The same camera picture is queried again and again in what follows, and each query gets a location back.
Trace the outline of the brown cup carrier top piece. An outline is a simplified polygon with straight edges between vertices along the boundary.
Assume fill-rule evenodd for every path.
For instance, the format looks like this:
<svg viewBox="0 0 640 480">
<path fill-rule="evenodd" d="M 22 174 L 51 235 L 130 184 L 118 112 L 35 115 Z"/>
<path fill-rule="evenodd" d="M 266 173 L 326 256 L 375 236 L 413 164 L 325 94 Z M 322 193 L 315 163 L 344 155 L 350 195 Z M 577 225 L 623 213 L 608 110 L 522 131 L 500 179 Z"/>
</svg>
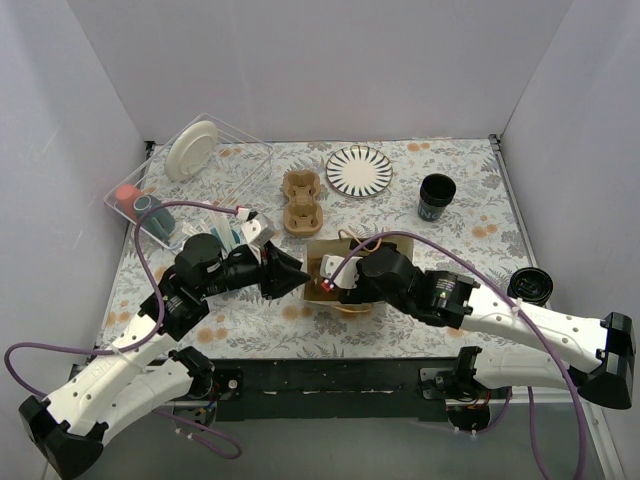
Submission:
<svg viewBox="0 0 640 480">
<path fill-rule="evenodd" d="M 304 287 L 303 298 L 310 302 L 336 303 L 339 301 L 341 290 L 335 287 L 328 292 L 322 286 L 324 278 L 320 275 L 322 259 L 315 258 L 309 261 L 307 271 L 311 276 L 311 280 Z"/>
</svg>

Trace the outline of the brown paper bag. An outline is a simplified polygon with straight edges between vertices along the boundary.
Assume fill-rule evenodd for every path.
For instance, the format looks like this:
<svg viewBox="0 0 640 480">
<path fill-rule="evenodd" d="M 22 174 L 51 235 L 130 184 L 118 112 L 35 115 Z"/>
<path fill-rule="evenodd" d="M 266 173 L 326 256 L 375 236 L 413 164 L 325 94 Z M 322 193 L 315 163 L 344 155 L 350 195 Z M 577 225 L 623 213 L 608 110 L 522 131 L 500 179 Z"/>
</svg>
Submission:
<svg viewBox="0 0 640 480">
<path fill-rule="evenodd" d="M 364 314 L 381 305 L 382 300 L 378 294 L 357 289 L 355 282 L 350 283 L 351 289 L 341 288 L 348 279 L 348 274 L 356 272 L 354 266 L 347 266 L 341 271 L 331 290 L 323 286 L 323 282 L 331 277 L 342 259 L 365 240 L 365 237 L 358 237 L 348 229 L 341 229 L 335 239 L 309 242 L 304 266 L 311 280 L 303 287 L 302 299 L 352 314 Z"/>
</svg>

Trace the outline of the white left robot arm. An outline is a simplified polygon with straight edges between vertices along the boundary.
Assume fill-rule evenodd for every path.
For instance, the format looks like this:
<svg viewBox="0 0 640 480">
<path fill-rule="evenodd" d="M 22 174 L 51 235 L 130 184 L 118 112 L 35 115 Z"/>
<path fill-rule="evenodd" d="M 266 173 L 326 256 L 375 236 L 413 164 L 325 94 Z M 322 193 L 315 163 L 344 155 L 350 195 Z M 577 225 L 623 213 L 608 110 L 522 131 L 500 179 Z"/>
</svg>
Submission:
<svg viewBox="0 0 640 480">
<path fill-rule="evenodd" d="M 178 342 L 209 313 L 208 298 L 256 285 L 268 300 L 309 282 L 301 261 L 272 242 L 223 254 L 212 234 L 189 238 L 108 353 L 19 413 L 33 443 L 63 479 L 76 479 L 121 430 L 165 402 L 200 400 L 215 386 L 213 363 Z"/>
</svg>

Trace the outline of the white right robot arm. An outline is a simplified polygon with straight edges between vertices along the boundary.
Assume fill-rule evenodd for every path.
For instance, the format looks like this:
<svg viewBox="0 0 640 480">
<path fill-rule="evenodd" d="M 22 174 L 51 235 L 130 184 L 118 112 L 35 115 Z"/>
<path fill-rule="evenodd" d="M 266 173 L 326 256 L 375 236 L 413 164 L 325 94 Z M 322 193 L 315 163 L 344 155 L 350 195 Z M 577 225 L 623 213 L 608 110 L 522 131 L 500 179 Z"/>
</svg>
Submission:
<svg viewBox="0 0 640 480">
<path fill-rule="evenodd" d="M 470 277 L 421 270 L 389 247 L 364 257 L 327 255 L 321 275 L 326 289 L 340 289 L 344 303 L 382 301 L 429 326 L 494 335 L 529 349 L 495 354 L 466 348 L 442 388 L 452 383 L 469 398 L 507 386 L 575 388 L 605 408 L 632 405 L 636 346 L 624 314 L 584 318 L 503 298 Z"/>
</svg>

